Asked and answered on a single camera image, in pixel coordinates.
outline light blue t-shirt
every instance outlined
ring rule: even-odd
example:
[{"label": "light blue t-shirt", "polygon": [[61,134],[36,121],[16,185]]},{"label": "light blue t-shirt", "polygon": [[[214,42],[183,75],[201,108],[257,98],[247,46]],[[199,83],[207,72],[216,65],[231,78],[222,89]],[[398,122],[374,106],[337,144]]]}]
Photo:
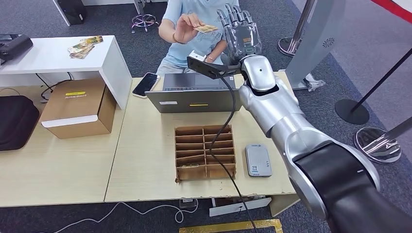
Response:
[{"label": "light blue t-shirt", "polygon": [[[221,9],[226,12],[224,6],[226,3],[239,6],[239,0],[169,0],[163,18],[169,19],[175,26],[182,14],[195,13],[203,23],[216,26],[219,29],[206,34],[199,32],[193,40],[185,45],[173,43],[164,60],[180,67],[188,67],[187,56],[193,50],[202,56],[210,54],[216,44],[225,39],[223,26],[216,11]],[[220,56],[214,63],[222,64]]]}]

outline compartment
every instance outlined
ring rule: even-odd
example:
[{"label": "compartment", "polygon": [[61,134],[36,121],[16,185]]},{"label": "compartment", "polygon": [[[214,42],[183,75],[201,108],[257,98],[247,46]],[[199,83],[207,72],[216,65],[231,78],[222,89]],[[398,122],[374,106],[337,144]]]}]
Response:
[{"label": "compartment", "polygon": [[[215,155],[215,157],[223,164],[234,164],[236,162],[235,155]],[[219,164],[219,162],[213,156],[207,155],[206,164]]]},{"label": "compartment", "polygon": [[[205,142],[211,142],[215,137],[216,137],[216,134],[205,135]],[[232,141],[232,140],[233,140],[232,133],[222,133],[218,136],[218,138],[216,139],[216,142]]]},{"label": "compartment", "polygon": [[202,127],[179,127],[174,130],[175,136],[203,135]]},{"label": "compartment", "polygon": [[184,158],[184,157],[191,157],[196,155],[204,156],[204,150],[186,150],[186,151],[176,151],[176,159]]},{"label": "compartment", "polygon": [[[211,142],[205,142],[205,149],[208,150],[211,144],[212,144]],[[218,149],[218,148],[233,148],[233,141],[215,142],[213,144],[213,149]]]},{"label": "compartment", "polygon": [[[204,126],[203,127],[203,131],[206,134],[217,134],[220,130],[220,128],[223,125],[213,125],[213,126]],[[222,133],[231,133],[232,132],[232,128],[230,127],[230,125],[226,126],[225,129],[223,129]]]},{"label": "compartment", "polygon": [[180,143],[176,144],[176,151],[179,150],[203,150],[203,143]]},{"label": "compartment", "polygon": [[[212,149],[214,155],[231,155],[235,154],[234,148],[224,148],[224,149]],[[210,155],[210,151],[206,150],[206,155]]]},{"label": "compartment", "polygon": [[207,178],[205,165],[197,167],[178,167],[176,169],[176,172],[177,180],[194,180]]},{"label": "compartment", "polygon": [[205,165],[205,155],[195,155],[176,159],[176,167],[189,165]]},{"label": "compartment", "polygon": [[[236,165],[235,164],[225,164],[224,165],[227,170],[229,171],[230,175],[235,178],[236,174]],[[227,175],[226,171],[220,164],[216,165],[206,165],[206,170],[207,170],[207,177],[212,178],[212,179],[218,179],[218,178],[229,178]]]},{"label": "compartment", "polygon": [[176,143],[203,143],[203,135],[199,136],[176,136],[175,137]]}]

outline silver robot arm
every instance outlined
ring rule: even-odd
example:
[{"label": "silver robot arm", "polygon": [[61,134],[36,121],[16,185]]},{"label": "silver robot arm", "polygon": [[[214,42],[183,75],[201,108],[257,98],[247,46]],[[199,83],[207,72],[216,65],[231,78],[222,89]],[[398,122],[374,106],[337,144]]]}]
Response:
[{"label": "silver robot arm", "polygon": [[241,73],[240,100],[280,152],[289,179],[306,208],[325,219],[333,233],[412,232],[412,218],[378,191],[379,176],[357,149],[312,126],[269,60],[248,12],[219,10],[232,66],[188,57],[188,66],[210,78]]}]

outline person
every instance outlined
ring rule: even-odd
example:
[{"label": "person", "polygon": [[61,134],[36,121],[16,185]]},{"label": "person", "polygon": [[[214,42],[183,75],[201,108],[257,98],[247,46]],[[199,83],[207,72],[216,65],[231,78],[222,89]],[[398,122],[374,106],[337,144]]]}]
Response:
[{"label": "person", "polygon": [[[159,35],[172,43],[157,69],[157,75],[191,73],[187,56],[194,50],[206,55],[206,62],[222,65],[221,54],[226,48],[223,25],[216,13],[225,4],[239,5],[239,0],[169,0],[159,27]],[[218,28],[200,33],[195,28],[209,24]]]}]

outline phone screen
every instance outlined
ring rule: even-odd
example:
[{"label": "phone screen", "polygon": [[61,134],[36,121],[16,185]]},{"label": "phone screen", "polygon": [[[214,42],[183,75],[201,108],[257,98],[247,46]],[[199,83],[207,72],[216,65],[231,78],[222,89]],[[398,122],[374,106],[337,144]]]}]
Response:
[{"label": "phone screen", "polygon": [[152,73],[147,73],[142,81],[139,82],[139,84],[136,86],[136,88],[133,90],[133,94],[138,95],[138,96],[146,96],[144,93],[145,91],[151,91],[153,88],[153,85],[156,84],[157,81],[157,75],[152,74]]}]

